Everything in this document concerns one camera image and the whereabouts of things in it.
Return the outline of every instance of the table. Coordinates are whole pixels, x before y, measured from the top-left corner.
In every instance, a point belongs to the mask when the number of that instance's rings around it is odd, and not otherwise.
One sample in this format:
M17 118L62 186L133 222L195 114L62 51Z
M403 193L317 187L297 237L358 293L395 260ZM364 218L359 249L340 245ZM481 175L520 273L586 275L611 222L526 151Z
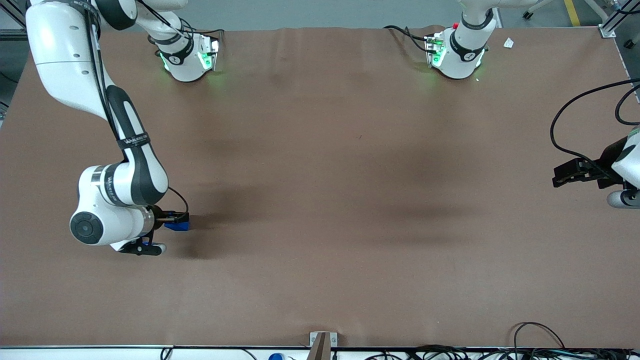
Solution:
M637 345L638 213L551 183L571 158L548 139L555 112L626 78L597 29L498 29L461 81L382 29L230 32L221 72L187 84L146 34L101 44L193 230L159 231L158 258L73 239L78 176L120 155L29 60L0 131L3 345L297 345L318 329L341 345L510 345L522 321L570 347ZM613 117L626 90L572 106L558 142L597 158L630 130Z

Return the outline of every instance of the caster wheel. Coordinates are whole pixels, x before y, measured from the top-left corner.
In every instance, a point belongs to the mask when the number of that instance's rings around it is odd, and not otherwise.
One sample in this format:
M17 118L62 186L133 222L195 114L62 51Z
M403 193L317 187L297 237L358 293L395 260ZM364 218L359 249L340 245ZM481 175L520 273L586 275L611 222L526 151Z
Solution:
M633 42L633 40L629 39L625 42L624 45L627 49L633 49L634 46L636 46L636 43Z

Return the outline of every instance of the blue block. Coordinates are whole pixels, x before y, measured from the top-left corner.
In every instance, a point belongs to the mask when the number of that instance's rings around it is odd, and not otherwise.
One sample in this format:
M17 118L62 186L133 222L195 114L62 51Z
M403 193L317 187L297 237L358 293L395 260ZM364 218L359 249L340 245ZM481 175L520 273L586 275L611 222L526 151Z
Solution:
M189 222L179 222L177 224L166 223L164 225L167 229L171 229L173 231L187 231L189 230Z

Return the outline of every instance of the gray floor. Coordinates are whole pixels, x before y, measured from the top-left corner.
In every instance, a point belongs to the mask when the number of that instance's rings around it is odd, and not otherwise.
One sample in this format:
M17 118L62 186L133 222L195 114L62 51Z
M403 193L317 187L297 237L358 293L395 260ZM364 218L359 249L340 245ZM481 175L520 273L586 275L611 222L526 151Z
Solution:
M600 18L582 0L573 0L580 25L594 26ZM178 14L196 28L227 30L269 30L278 28L343 27L382 28L395 24L422 28L430 24L449 25L460 20L460 6L453 0L263 0L243 1L191 0ZM557 0L524 20L524 9L502 9L506 28L571 26L564 2ZM0 28L16 24L0 12ZM632 78L640 78L640 45L625 49L621 45L640 31L640 15L627 17L617 30L620 53ZM0 42L0 71L18 80L24 68L26 42ZM10 104L15 84L0 77L0 101Z

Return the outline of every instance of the robotic arm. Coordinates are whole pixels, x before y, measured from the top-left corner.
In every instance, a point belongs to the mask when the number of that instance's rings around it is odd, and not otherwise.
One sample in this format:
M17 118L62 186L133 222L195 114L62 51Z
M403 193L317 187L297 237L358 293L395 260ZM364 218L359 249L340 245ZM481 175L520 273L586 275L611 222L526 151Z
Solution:
M607 146L598 167L582 158L575 158L554 169L554 188L576 181L598 182L598 188L622 185L622 190L609 194L607 202L618 209L640 209L640 127L636 126L626 138Z
M180 8L186 1L160 3L171 10L167 6ZM112 82L102 64L100 20L103 16L114 28L124 29L138 19L163 56L175 58L166 68L180 81L198 79L212 68L204 66L198 53L213 55L212 41L175 29L180 20L171 12L164 12L171 26L152 20L146 7L138 18L138 4L135 0L32 1L26 22L29 45L45 89L59 102L107 120L124 157L118 163L89 167L81 174L71 233L87 245L160 255L166 247L152 243L153 231L167 223L182 223L178 228L185 229L189 216L162 211L155 205L168 189L168 178L131 98Z
M537 0L458 0L462 20L455 28L447 28L426 39L427 60L442 74L464 79L480 66L484 47L496 27L492 8L531 6Z

